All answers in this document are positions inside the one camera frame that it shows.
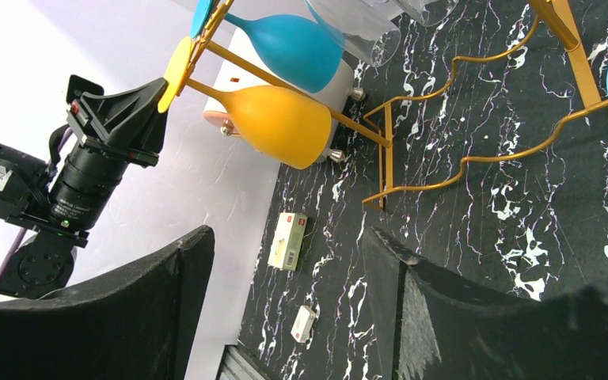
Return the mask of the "yellow wine glass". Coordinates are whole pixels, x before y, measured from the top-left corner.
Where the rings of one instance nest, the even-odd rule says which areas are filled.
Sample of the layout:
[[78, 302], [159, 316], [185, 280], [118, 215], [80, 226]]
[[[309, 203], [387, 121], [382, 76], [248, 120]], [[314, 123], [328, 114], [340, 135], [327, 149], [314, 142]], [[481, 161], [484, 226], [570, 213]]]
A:
[[226, 92], [191, 79], [192, 56], [201, 45], [199, 38], [180, 40], [165, 71], [169, 86], [158, 111], [168, 111], [181, 87], [189, 86], [220, 102], [240, 136], [255, 150], [296, 169], [311, 166], [324, 152], [331, 133], [330, 108], [288, 84]]

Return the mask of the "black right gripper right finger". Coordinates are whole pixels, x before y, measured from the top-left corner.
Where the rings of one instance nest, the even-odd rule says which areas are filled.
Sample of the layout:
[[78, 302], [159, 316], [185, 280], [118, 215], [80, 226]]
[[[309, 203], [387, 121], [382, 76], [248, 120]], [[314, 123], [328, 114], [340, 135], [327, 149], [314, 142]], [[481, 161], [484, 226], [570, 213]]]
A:
[[442, 268], [378, 228], [361, 254], [386, 379], [608, 379], [608, 282], [544, 302]]

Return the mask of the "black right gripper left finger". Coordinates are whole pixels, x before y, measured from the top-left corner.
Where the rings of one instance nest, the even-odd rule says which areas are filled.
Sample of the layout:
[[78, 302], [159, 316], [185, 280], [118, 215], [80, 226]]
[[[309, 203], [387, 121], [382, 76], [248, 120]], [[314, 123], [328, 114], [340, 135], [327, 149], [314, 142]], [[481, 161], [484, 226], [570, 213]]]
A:
[[0, 379], [182, 379], [214, 257], [200, 226], [47, 297], [0, 302]]

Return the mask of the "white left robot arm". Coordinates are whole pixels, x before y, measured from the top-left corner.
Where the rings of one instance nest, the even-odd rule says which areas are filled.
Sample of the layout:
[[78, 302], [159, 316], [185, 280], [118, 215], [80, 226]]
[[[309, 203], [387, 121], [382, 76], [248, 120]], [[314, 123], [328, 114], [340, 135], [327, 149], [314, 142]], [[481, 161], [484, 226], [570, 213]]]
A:
[[168, 117], [158, 104], [169, 89], [157, 78], [108, 95], [71, 75], [66, 123], [50, 136], [48, 160], [0, 143], [0, 219], [32, 232], [8, 256], [0, 295], [37, 299], [68, 284], [127, 167], [157, 165]]

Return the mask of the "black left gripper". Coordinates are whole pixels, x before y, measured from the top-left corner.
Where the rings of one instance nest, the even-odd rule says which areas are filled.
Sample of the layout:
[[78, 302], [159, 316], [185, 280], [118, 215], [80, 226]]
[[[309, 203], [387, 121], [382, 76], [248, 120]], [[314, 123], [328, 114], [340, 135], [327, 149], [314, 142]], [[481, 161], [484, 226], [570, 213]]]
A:
[[72, 74], [67, 121], [78, 143], [66, 156], [50, 191], [51, 224], [70, 231], [94, 227], [129, 165], [158, 164], [167, 112], [158, 111], [169, 83], [157, 78], [104, 95], [101, 85]]

